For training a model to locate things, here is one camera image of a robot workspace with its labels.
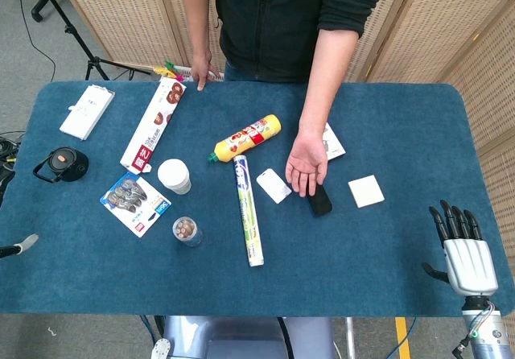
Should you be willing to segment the person's right hand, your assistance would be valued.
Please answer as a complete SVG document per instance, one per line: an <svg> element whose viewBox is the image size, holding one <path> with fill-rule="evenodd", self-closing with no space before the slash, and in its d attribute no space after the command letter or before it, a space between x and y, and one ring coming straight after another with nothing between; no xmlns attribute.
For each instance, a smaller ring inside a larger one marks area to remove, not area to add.
<svg viewBox="0 0 515 359"><path fill-rule="evenodd" d="M191 74L192 79L197 82L197 90L203 91L210 80L220 76L220 72L212 65L212 53L210 51L197 52L193 54Z"/></svg>

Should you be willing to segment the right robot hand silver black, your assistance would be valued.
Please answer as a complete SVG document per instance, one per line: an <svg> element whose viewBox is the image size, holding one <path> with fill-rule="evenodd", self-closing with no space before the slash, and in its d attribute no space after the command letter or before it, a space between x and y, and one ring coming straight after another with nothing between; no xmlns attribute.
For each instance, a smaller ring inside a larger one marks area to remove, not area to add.
<svg viewBox="0 0 515 359"><path fill-rule="evenodd" d="M424 262L422 268L433 279L449 284L464 297L490 296L498 289L496 271L488 243L483 239L476 217L440 201L443 212L430 206L447 271L435 270Z"/></svg>

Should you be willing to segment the left robot hand black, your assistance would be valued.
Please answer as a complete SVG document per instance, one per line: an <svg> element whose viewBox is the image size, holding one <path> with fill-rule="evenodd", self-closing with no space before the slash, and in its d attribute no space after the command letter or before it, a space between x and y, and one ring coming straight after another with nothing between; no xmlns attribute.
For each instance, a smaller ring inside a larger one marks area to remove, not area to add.
<svg viewBox="0 0 515 359"><path fill-rule="evenodd" d="M11 246L2 246L0 248L0 258L6 258L12 255L18 255L30 249L39 240L38 234L31 234L20 243Z"/></svg>

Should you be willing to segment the person's left hand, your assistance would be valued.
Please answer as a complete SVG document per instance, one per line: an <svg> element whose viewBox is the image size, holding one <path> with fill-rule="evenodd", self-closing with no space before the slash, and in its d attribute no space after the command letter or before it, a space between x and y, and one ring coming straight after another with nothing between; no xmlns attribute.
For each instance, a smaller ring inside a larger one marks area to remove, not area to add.
<svg viewBox="0 0 515 359"><path fill-rule="evenodd" d="M315 195L328 171L328 157L322 133L299 128L286 161L285 177L294 192L301 197Z"/></svg>

